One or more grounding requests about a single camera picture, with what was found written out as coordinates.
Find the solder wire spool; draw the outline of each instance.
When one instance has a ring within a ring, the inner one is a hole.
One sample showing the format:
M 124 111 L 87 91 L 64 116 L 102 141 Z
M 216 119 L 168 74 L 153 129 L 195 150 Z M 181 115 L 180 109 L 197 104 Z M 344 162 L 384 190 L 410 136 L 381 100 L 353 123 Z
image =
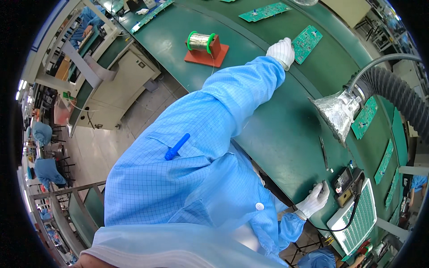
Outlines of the solder wire spool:
M 197 31 L 192 31 L 189 34 L 187 46 L 189 50 L 207 50 L 211 54 L 210 43 L 212 42 L 215 34 L 211 35 L 200 34 Z

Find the yellow tool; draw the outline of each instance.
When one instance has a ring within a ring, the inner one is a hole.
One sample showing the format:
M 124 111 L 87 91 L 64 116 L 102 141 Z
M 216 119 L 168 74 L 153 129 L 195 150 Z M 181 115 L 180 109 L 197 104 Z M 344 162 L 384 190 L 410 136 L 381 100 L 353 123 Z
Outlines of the yellow tool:
M 328 239 L 325 240 L 325 243 L 329 242 L 328 243 L 328 246 L 329 246 L 330 244 L 332 244 L 333 241 L 335 241 L 335 239 L 332 236 L 328 236 Z

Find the blue marker pen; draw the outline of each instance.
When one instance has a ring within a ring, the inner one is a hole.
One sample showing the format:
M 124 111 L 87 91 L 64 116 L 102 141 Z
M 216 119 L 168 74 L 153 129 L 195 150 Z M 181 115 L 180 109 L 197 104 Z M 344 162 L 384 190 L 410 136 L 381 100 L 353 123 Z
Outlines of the blue marker pen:
M 183 144 L 185 144 L 185 142 L 189 139 L 189 137 L 190 134 L 186 133 L 185 136 L 183 136 L 183 138 L 181 138 L 180 141 L 176 143 L 173 148 L 170 148 L 164 156 L 165 160 L 172 160 L 177 155 L 177 152 L 183 146 Z

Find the white button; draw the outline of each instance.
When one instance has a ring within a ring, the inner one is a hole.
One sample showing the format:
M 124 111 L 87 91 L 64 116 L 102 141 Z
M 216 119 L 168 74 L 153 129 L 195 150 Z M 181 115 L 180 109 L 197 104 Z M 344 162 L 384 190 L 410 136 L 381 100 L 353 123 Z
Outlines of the white button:
M 264 210 L 264 204 L 257 202 L 255 205 L 257 210 Z

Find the flexible duct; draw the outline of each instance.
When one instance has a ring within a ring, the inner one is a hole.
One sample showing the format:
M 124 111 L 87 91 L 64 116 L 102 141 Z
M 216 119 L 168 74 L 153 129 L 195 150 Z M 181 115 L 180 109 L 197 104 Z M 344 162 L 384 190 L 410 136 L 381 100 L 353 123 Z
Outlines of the flexible duct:
M 429 144 L 429 107 L 405 81 L 380 67 L 366 70 L 360 80 L 365 82 L 370 95 L 380 95 L 389 100 L 410 121 L 422 140 Z

